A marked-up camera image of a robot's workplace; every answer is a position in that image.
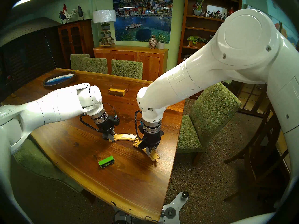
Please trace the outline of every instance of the green toy train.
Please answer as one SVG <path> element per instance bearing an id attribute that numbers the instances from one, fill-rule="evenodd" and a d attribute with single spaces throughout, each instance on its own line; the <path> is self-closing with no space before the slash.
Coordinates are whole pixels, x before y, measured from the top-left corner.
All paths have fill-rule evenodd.
<path id="1" fill-rule="evenodd" d="M 108 165 L 113 165 L 114 164 L 114 158 L 113 156 L 109 156 L 104 160 L 99 161 L 99 166 L 101 168 L 105 168 Z"/>

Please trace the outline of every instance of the cabinet door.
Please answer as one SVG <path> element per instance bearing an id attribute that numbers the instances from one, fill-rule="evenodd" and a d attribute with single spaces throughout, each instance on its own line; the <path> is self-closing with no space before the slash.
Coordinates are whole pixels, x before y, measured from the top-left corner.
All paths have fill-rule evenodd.
<path id="1" fill-rule="evenodd" d="M 94 57 L 95 58 L 102 58 L 107 59 L 107 65 L 108 65 L 108 74 L 111 74 L 112 68 L 111 68 L 111 60 L 113 59 L 113 55 L 111 53 L 112 51 L 106 51 L 106 50 L 94 50 Z"/>
<path id="2" fill-rule="evenodd" d="M 66 62 L 66 67 L 70 69 L 71 66 L 71 60 L 70 60 L 70 55 L 72 54 L 72 46 L 71 46 L 71 41 L 69 39 L 68 35 L 68 29 L 67 28 L 58 28 L 58 34 L 60 38 L 60 44 L 61 44 L 61 49 L 63 53 L 64 60 Z"/>
<path id="3" fill-rule="evenodd" d="M 84 54 L 84 45 L 83 45 L 83 39 L 81 36 L 81 27 L 80 25 L 70 27 L 70 36 L 71 36 L 71 42 L 74 47 L 74 54 Z"/>
<path id="4" fill-rule="evenodd" d="M 138 53 L 138 60 L 143 62 L 142 79 L 155 81 L 159 76 L 160 54 Z"/>
<path id="5" fill-rule="evenodd" d="M 113 59 L 137 61 L 137 52 L 131 51 L 113 51 Z"/>

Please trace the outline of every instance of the black cable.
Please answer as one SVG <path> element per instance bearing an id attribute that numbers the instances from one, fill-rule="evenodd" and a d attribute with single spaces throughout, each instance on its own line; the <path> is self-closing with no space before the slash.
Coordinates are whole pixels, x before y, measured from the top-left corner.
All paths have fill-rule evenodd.
<path id="1" fill-rule="evenodd" d="M 115 111 L 114 107 L 111 104 L 109 104 L 109 105 L 113 108 L 114 113 L 116 114 L 116 111 Z"/>
<path id="2" fill-rule="evenodd" d="M 118 212 L 119 212 L 119 210 L 114 214 L 114 216 L 113 216 L 113 220 L 112 220 L 112 224 L 114 224 L 115 217 L 116 217 L 116 215 L 117 215 Z"/>
<path id="3" fill-rule="evenodd" d="M 142 114 L 142 112 L 141 112 L 140 110 L 137 110 L 137 111 L 135 112 L 135 130 L 136 130 L 136 135 L 137 135 L 138 139 L 143 140 L 143 137 L 142 137 L 142 138 L 139 137 L 139 135 L 138 135 L 138 130 L 137 130 L 137 114 L 138 114 L 139 112 Z"/>
<path id="4" fill-rule="evenodd" d="M 93 129 L 93 130 L 95 130 L 95 131 L 97 131 L 97 132 L 101 132 L 99 129 L 94 128 L 93 126 L 89 125 L 88 123 L 85 123 L 85 122 L 82 120 L 82 116 L 85 116 L 85 113 L 82 114 L 82 115 L 80 116 L 80 121 L 81 121 L 81 123 L 85 124 L 87 127 L 91 128 L 91 129 Z"/>

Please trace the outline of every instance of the boat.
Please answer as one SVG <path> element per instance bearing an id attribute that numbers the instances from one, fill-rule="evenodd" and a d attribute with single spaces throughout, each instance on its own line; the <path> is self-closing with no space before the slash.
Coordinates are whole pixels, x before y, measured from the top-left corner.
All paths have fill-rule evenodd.
<path id="1" fill-rule="evenodd" d="M 135 29 L 135 28 L 138 28 L 140 26 L 142 26 L 142 24 L 136 24 L 136 23 L 134 23 L 132 25 L 126 26 L 126 30 L 128 30 L 128 29 Z"/>

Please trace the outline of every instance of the harbor painting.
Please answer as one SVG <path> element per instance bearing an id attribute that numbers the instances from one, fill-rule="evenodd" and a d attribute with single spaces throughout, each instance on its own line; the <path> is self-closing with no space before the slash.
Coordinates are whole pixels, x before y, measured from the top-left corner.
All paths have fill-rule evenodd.
<path id="1" fill-rule="evenodd" d="M 173 0 L 113 0 L 117 41 L 148 42 L 152 35 L 170 40 Z"/>

